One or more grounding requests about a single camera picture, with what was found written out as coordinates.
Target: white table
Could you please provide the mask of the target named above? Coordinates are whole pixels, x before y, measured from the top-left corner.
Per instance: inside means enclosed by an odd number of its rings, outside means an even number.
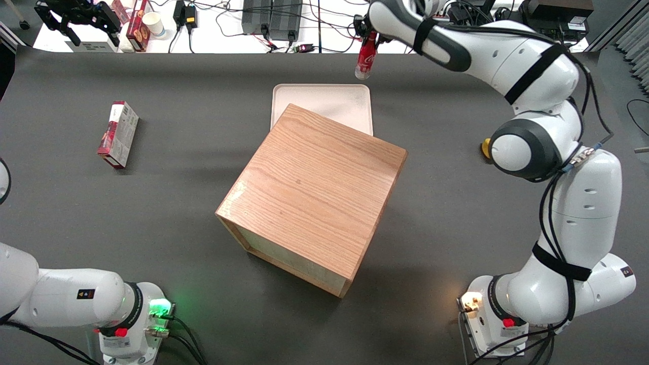
[[[165,35],[160,39],[152,38],[149,41],[147,53],[167,53],[171,39],[175,34],[175,24],[173,22],[172,15],[176,1],[169,0],[166,3],[163,2],[165,0],[154,1],[155,3],[151,3],[153,9],[162,15],[163,23],[165,25],[165,28],[167,29],[167,32],[165,32]],[[199,2],[207,5],[216,5],[223,3],[221,0],[199,0]],[[352,23],[352,17],[333,14],[327,12],[325,9],[349,14],[351,16],[355,14],[364,15],[367,13],[368,8],[368,4],[364,2],[364,0],[321,0],[320,5],[322,7],[322,10],[320,13],[320,18],[324,22],[347,27]],[[522,0],[516,0],[515,7],[518,8],[521,2]],[[199,7],[197,9],[199,27],[193,30],[191,36],[192,49],[195,53],[268,52],[269,48],[266,45],[262,44],[255,36],[241,35],[228,37],[223,35],[223,33],[225,33],[226,35],[242,33],[241,12],[224,12],[223,8],[216,7],[204,10],[201,8],[206,8],[206,6],[202,4],[197,4],[197,6]],[[242,4],[243,0],[231,0],[230,9],[242,9]],[[511,0],[496,1],[494,10],[499,6],[505,6],[508,8],[511,7]],[[220,16],[218,19],[219,23],[217,24],[215,19],[218,15]],[[302,18],[302,21],[300,23],[300,36],[294,45],[307,43],[318,45],[319,30],[317,15],[317,0],[304,0],[302,5],[302,16],[304,18]],[[75,25],[74,30],[79,36],[81,36],[81,38],[83,32],[100,32],[99,30],[94,29],[89,25]],[[323,23],[321,25],[321,34],[323,48],[336,51],[344,51],[350,46],[350,44],[352,44],[352,40],[349,38],[345,29],[334,29],[330,25]],[[66,37],[60,34],[58,31],[50,31],[45,26],[43,26],[36,41],[34,42],[34,48],[53,52],[72,52],[72,49],[70,49],[70,47],[66,45],[65,41]],[[278,47],[288,46],[288,42],[273,43]],[[586,42],[586,39],[584,38],[579,45],[573,47],[571,50],[583,51],[587,47],[587,45],[588,44]],[[348,52],[358,53],[360,47],[361,43],[355,41],[353,42],[351,48],[349,48]],[[379,47],[379,53],[405,53],[409,50],[409,47],[406,47],[404,44],[398,41],[382,44]],[[190,53],[187,29],[181,29],[181,33],[174,41],[171,52]]]

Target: red button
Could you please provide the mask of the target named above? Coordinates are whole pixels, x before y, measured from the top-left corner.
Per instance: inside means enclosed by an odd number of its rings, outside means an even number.
[[[118,329],[115,330],[115,336],[117,336],[117,337],[126,337],[126,333],[128,331],[129,330],[126,329],[126,328],[118,328]]]
[[[505,318],[504,320],[502,320],[502,325],[505,326],[505,328],[514,327],[515,324],[516,323],[514,323],[514,320],[512,320],[511,318]]]

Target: black table surface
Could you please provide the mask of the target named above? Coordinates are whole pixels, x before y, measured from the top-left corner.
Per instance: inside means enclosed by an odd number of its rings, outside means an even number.
[[[0,103],[0,155],[13,178],[0,240],[42,268],[99,268],[156,283],[210,364],[462,364],[455,298],[479,275],[522,267],[539,235],[544,188],[484,164],[478,144],[512,116],[486,84],[416,55],[377,57],[366,82],[374,134],[410,155],[342,300],[247,254],[214,216],[269,130],[273,87],[357,83],[355,65],[355,55],[20,49]],[[598,86],[603,115],[620,131],[606,148],[624,174],[612,252],[638,285],[559,335],[557,365],[640,364],[649,356],[649,184]],[[582,98],[583,83],[575,95]],[[123,171],[96,155],[115,100],[141,117]],[[605,132],[592,104],[586,117],[591,144]],[[82,329],[42,331],[88,348]],[[168,340],[158,364],[191,361]],[[0,363],[73,360],[2,330]]]

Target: robotic arm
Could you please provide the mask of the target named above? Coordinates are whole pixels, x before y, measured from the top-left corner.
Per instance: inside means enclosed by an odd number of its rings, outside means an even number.
[[[0,204],[11,178],[0,158]],[[153,364],[172,304],[157,285],[127,283],[111,271],[48,270],[0,243],[0,325],[93,327],[105,362]]]
[[[533,182],[553,178],[542,205],[544,232],[523,269],[478,277],[458,299],[477,355],[523,355],[530,324],[551,326],[564,319],[568,324],[635,290],[631,268],[609,253],[622,195],[620,163],[601,144],[586,148],[580,143],[583,117],[568,100],[579,72],[562,46],[514,21],[459,27],[429,18],[444,4],[373,0],[365,27],[491,85],[515,116],[485,140],[485,155],[507,174]],[[561,254],[548,243],[554,236],[546,238],[550,221]]]
[[[50,31],[61,32],[77,47],[81,44],[81,40],[68,27],[69,23],[92,25],[106,32],[116,47],[119,45],[121,29],[119,18],[104,1],[95,5],[92,0],[39,0],[34,9]],[[61,17],[61,22],[52,16],[52,12]]]

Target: white cup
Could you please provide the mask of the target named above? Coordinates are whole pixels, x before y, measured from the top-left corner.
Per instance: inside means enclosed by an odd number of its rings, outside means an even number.
[[[146,13],[142,17],[142,23],[149,28],[152,36],[161,37],[164,35],[164,25],[162,25],[160,14],[156,12]]]

